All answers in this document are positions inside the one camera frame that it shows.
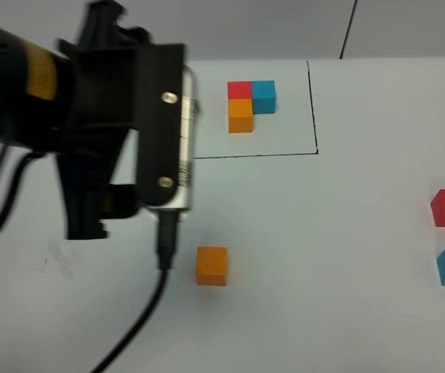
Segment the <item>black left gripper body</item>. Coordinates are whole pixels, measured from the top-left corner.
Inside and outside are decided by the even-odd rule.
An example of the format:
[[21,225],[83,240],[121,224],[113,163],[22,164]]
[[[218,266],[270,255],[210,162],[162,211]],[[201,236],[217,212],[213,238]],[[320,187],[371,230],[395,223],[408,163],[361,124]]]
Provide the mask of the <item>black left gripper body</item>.
[[104,239],[104,220],[165,205],[179,189],[185,47],[121,27],[123,13],[91,2],[78,42],[60,43],[75,74],[57,158],[70,240]]

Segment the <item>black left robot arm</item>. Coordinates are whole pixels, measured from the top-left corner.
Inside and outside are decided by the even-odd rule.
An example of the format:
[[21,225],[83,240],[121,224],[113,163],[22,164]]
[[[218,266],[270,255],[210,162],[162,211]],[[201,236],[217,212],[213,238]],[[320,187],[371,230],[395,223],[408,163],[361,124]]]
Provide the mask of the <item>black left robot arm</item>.
[[91,2],[58,54],[0,29],[0,232],[26,167],[53,154],[68,239],[104,239],[104,221],[142,208],[175,234],[186,47],[123,28],[123,11]]

